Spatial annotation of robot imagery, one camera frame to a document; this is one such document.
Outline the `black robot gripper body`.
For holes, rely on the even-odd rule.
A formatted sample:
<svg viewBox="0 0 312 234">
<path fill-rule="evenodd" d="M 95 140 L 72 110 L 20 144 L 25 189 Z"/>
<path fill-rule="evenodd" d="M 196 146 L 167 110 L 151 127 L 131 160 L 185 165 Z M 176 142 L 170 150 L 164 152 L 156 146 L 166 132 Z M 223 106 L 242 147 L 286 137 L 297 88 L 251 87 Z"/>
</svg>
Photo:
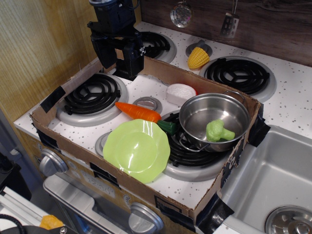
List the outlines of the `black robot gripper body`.
<svg viewBox="0 0 312 234">
<path fill-rule="evenodd" d="M 123 38 L 130 41 L 142 41 L 141 33 L 134 28 L 135 9 L 139 7 L 131 0 L 91 0 L 97 21 L 91 21 L 87 27 L 91 30 L 91 40 Z"/>
</svg>

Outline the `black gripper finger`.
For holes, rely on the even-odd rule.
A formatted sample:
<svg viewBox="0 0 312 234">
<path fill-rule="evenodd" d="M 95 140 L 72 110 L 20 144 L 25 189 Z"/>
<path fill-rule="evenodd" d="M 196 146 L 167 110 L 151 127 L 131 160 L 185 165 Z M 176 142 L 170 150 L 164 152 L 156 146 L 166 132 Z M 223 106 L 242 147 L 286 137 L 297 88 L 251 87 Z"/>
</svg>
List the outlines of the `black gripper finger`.
<svg viewBox="0 0 312 234">
<path fill-rule="evenodd" d="M 106 39 L 99 39 L 91 36 L 93 48 L 104 68 L 109 68 L 117 61 L 115 48 Z"/>
<path fill-rule="evenodd" d="M 134 81 L 144 68 L 145 47 L 141 38 L 123 39 L 121 42 L 119 50 L 122 51 L 123 59 L 117 59 L 114 75 Z"/>
</svg>

